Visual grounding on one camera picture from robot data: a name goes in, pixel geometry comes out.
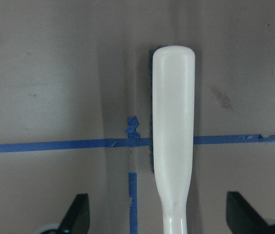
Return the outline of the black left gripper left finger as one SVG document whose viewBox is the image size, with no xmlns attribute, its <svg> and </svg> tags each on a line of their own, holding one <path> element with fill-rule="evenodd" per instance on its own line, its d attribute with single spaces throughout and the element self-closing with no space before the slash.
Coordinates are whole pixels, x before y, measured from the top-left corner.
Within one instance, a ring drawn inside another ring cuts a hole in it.
<svg viewBox="0 0 275 234">
<path fill-rule="evenodd" d="M 60 234 L 87 234 L 90 227 L 88 194 L 77 194 L 59 225 Z"/>
</svg>

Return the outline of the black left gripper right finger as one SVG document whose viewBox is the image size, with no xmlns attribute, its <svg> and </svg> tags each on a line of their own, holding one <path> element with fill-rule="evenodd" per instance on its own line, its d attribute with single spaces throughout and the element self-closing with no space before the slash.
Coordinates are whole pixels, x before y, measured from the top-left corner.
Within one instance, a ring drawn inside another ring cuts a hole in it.
<svg viewBox="0 0 275 234">
<path fill-rule="evenodd" d="M 226 222 L 233 234 L 269 234 L 267 222 L 239 192 L 227 192 Z"/>
</svg>

